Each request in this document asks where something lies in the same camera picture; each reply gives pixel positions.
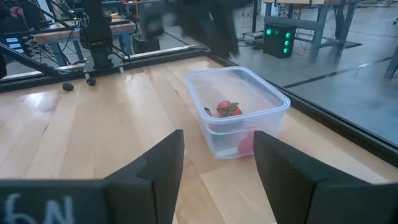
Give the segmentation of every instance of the clear plastic container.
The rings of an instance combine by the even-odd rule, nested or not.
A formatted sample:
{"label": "clear plastic container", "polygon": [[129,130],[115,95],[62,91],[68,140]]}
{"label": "clear plastic container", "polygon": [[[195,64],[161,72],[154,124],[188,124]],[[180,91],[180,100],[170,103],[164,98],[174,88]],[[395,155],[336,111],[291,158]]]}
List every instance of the clear plastic container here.
{"label": "clear plastic container", "polygon": [[[290,107],[285,95],[244,67],[192,73],[185,82],[199,114],[201,131],[219,159],[252,154],[254,131],[276,136]],[[221,117],[216,109],[222,101],[239,103],[243,114]]]}

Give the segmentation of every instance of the workbench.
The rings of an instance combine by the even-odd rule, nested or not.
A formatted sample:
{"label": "workbench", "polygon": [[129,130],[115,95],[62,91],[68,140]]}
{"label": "workbench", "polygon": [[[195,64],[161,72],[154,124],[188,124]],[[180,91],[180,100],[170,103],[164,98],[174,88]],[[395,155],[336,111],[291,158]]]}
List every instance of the workbench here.
{"label": "workbench", "polygon": [[[112,19],[112,22],[119,22],[123,21],[123,19]],[[66,23],[70,26],[74,26],[74,21],[66,21]],[[49,29],[57,29],[62,28],[63,25],[59,24],[58,22],[51,25]],[[136,31],[136,25],[133,22],[129,22],[126,24],[118,24],[118,25],[111,25],[112,36],[118,37],[119,44],[122,50],[125,50],[127,54],[132,55],[132,44],[130,35]],[[73,45],[76,50],[76,54],[79,58],[79,61],[83,61],[83,54],[81,52],[79,46],[79,30],[67,30],[67,31],[57,31],[57,32],[48,32],[42,34],[34,35],[34,39],[36,42],[40,44],[48,44],[51,47],[52,52],[54,53],[55,59],[59,66],[66,66],[66,62],[64,61],[61,55],[61,48],[59,43],[67,42],[68,39],[70,42],[73,42]]]}
{"label": "workbench", "polygon": [[[253,156],[215,159],[200,131],[184,77],[219,67],[201,56],[98,77],[96,86],[74,80],[71,92],[58,83],[2,93],[0,177],[103,178],[182,129],[174,223],[274,223]],[[398,182],[398,169],[293,107],[278,138],[370,183]]]}
{"label": "workbench", "polygon": [[[296,37],[295,39],[301,40],[301,41],[306,41],[306,42],[312,42],[312,51],[311,51],[311,56],[310,60],[312,62],[317,61],[317,56],[320,48],[323,47],[330,47],[330,46],[336,46],[336,55],[340,56],[341,53],[343,52],[346,39],[348,36],[349,28],[351,26],[351,22],[354,17],[354,12],[356,9],[356,5],[360,0],[264,0],[266,3],[266,13],[264,16],[264,30],[263,30],[263,35],[265,36],[265,31],[266,31],[266,25],[267,24],[284,24],[288,26],[295,26],[298,29],[308,29],[308,30],[313,30],[314,35],[313,39],[303,39],[300,37]],[[277,3],[277,4],[289,4],[289,13],[287,15],[287,18],[281,18],[277,16],[271,16],[271,7],[272,3]],[[306,20],[300,20],[300,19],[293,19],[293,10],[294,10],[294,4],[316,4],[318,5],[318,17],[317,21],[306,21]],[[344,21],[342,21],[341,27],[338,27],[336,25],[336,29],[340,29],[341,35],[339,37],[336,37],[336,40],[328,40],[325,43],[321,43],[322,41],[322,35],[323,35],[323,30],[325,28],[325,23],[327,19],[327,15],[330,9],[333,9],[334,7],[340,10],[344,9],[344,6],[348,5],[347,12],[345,14]]]}

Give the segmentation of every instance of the black box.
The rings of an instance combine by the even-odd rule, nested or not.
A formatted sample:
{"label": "black box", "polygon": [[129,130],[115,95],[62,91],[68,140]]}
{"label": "black box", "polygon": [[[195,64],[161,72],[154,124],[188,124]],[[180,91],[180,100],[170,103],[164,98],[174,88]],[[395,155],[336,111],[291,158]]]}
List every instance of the black box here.
{"label": "black box", "polygon": [[264,53],[277,58],[290,57],[293,52],[296,27],[283,24],[267,24],[264,33]]}
{"label": "black box", "polygon": [[139,34],[132,35],[132,47],[134,54],[160,50],[159,39],[146,39],[143,35]]}

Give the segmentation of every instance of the black object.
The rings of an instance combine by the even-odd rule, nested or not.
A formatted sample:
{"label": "black object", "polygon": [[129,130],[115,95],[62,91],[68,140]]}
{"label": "black object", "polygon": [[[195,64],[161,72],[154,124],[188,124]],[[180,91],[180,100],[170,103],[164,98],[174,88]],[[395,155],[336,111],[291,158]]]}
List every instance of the black object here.
{"label": "black object", "polygon": [[80,43],[90,50],[94,69],[113,66],[108,58],[112,48],[112,31],[103,16],[101,1],[82,0],[84,13],[80,19]]}
{"label": "black object", "polygon": [[0,80],[7,75],[7,64],[3,54],[0,54]]}
{"label": "black object", "polygon": [[132,47],[135,54],[160,50],[159,39],[145,39],[140,34],[132,35]]}
{"label": "black object", "polygon": [[261,131],[254,156],[278,224],[398,223],[398,184],[369,184]]}
{"label": "black object", "polygon": [[62,89],[65,91],[72,91],[75,86],[70,83],[63,83]]}
{"label": "black object", "polygon": [[253,12],[252,12],[253,15],[252,15],[252,22],[251,22],[251,32],[256,31],[258,5],[259,5],[259,1],[253,0]]}
{"label": "black object", "polygon": [[176,23],[183,34],[203,43],[223,58],[238,55],[233,6],[235,1],[176,0]]}
{"label": "black object", "polygon": [[152,39],[164,33],[164,1],[148,1],[138,4],[139,25],[145,39]]}
{"label": "black object", "polygon": [[290,57],[293,52],[295,32],[294,26],[266,24],[263,52],[277,58]]}
{"label": "black object", "polygon": [[5,223],[171,224],[183,156],[183,132],[176,130],[102,180],[2,180],[1,219]]}
{"label": "black object", "polygon": [[86,83],[91,85],[91,86],[95,85],[96,82],[97,82],[97,80],[95,78],[93,78],[93,77],[89,77],[89,78],[86,79]]}

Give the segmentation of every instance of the strawberry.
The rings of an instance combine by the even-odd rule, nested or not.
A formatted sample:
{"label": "strawberry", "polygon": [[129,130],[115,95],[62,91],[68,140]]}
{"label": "strawberry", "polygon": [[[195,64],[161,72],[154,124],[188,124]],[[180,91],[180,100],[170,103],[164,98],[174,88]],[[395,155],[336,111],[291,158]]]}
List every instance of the strawberry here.
{"label": "strawberry", "polygon": [[209,108],[205,108],[205,111],[206,111],[206,113],[207,113],[209,116],[213,116],[213,115],[211,114],[211,111],[209,110]]}
{"label": "strawberry", "polygon": [[248,155],[253,153],[253,138],[246,137],[238,145],[240,155]]}
{"label": "strawberry", "polygon": [[238,107],[239,103],[231,103],[230,101],[222,101],[217,106],[217,112],[222,117],[235,116],[242,114],[241,109]]}

